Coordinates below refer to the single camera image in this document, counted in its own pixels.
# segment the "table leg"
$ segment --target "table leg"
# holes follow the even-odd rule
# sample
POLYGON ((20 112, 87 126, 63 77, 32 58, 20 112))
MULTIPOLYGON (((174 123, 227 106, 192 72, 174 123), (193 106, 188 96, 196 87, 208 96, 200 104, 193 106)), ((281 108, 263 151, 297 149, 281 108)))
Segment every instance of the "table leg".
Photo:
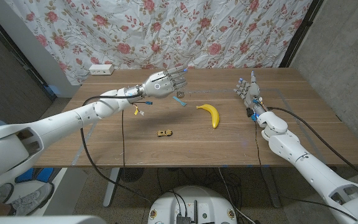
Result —
POLYGON ((265 179, 265 182, 266 182, 268 193, 270 194, 270 199, 272 201, 272 205, 275 208, 280 208, 281 207, 281 201, 280 201, 280 198, 277 195, 278 194, 277 186, 276 186, 276 183, 274 181, 272 171, 270 170, 269 167, 262 167, 262 173, 263 173, 263 176, 264 176, 264 179, 265 179))
MULTIPOLYGON (((112 168, 111 172, 110 172, 110 179, 117 182, 118 181, 118 174, 119 174, 119 167, 118 168, 112 168)), ((103 200, 103 206, 104 207, 109 207, 111 205, 112 202, 112 196, 114 194, 114 189, 116 188, 115 184, 112 184, 110 182, 108 182, 107 184, 107 189, 106 189, 106 194, 104 195, 104 200, 103 200)))

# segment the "table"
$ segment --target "table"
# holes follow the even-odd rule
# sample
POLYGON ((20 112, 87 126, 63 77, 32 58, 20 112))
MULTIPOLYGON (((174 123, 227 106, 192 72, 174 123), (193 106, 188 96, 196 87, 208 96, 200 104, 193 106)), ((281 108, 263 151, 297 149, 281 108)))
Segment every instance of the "table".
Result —
MULTIPOLYGON (((256 68, 260 93, 267 106, 293 111, 358 166, 358 139, 319 97, 302 76, 292 68, 256 68)), ((109 76, 91 76, 67 104, 64 111, 80 107, 91 96, 108 90, 141 84, 159 70, 116 70, 109 76)), ((134 115, 135 108, 124 111, 126 167, 218 167, 259 166, 255 144, 255 123, 246 116, 242 100, 233 92, 239 77, 250 80, 252 69, 189 69, 188 85, 182 106, 170 95, 164 99, 146 98, 153 105, 137 104, 145 116, 134 115), (196 105, 211 104, 220 122, 212 128, 211 116, 196 105), (158 130, 171 129, 170 137, 157 137, 158 130)), ((343 165, 304 125, 289 114, 274 111, 288 123, 302 145, 327 165, 343 165)), ((122 167, 121 114, 84 128, 91 137, 88 149, 100 167, 122 167)), ((275 155, 257 128, 260 160, 265 166, 289 166, 275 155)), ((89 167, 80 132, 56 142, 36 163, 38 167, 89 167)))

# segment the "gray wall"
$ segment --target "gray wall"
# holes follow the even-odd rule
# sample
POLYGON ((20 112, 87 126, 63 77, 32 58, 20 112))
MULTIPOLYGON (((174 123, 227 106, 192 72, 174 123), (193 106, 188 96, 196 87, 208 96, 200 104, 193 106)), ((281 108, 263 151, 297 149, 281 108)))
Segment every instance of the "gray wall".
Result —
POLYGON ((358 1, 325 0, 291 67, 358 137, 358 1))
POLYGON ((0 1, 0 24, 58 97, 76 93, 80 86, 70 84, 56 60, 5 1, 0 1))

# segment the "wooden table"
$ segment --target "wooden table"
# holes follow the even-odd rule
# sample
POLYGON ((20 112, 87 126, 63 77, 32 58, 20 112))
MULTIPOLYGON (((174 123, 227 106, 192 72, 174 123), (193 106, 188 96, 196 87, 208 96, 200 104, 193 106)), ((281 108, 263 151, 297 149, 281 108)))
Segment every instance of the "wooden table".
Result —
MULTIPOLYGON (((267 106, 292 110, 307 121, 339 153, 358 165, 358 139, 339 120, 302 76, 291 68, 257 68, 257 83, 267 106)), ((116 70, 110 76, 91 76, 71 99, 64 111, 80 107, 85 99, 144 82, 158 70, 116 70)), ((125 166, 128 167, 221 167, 258 166, 255 123, 246 116, 243 101, 233 92, 239 77, 250 80, 251 69, 190 69, 182 106, 170 95, 164 99, 146 98, 153 105, 138 103, 124 111, 125 166), (211 116, 196 105, 211 104, 220 122, 212 128, 211 116), (158 130, 171 129, 173 135, 158 138, 158 130)), ((302 145, 328 165, 343 165, 315 135, 294 117, 274 111, 284 119, 302 145)), ((257 128, 260 160, 263 165, 290 166, 276 156, 257 128)), ((122 167, 121 114, 85 127, 90 134, 87 146, 101 167, 122 167)), ((39 167, 90 166, 81 147, 80 132, 52 145, 38 160, 39 167)))

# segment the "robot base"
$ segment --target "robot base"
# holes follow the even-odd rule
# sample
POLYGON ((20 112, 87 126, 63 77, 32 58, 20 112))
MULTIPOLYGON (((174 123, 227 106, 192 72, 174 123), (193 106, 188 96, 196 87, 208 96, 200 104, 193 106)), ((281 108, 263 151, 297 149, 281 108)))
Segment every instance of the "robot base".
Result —
POLYGON ((177 194, 179 204, 172 192, 166 192, 153 203, 149 212, 148 224, 179 224, 190 223, 190 221, 199 224, 237 223, 233 206, 217 192, 206 187, 195 185, 177 187, 174 191, 177 194), (179 206, 181 209, 181 218, 178 218, 179 206), (185 206, 187 208, 188 217, 186 221, 184 221, 185 218, 183 218, 185 216, 185 206))

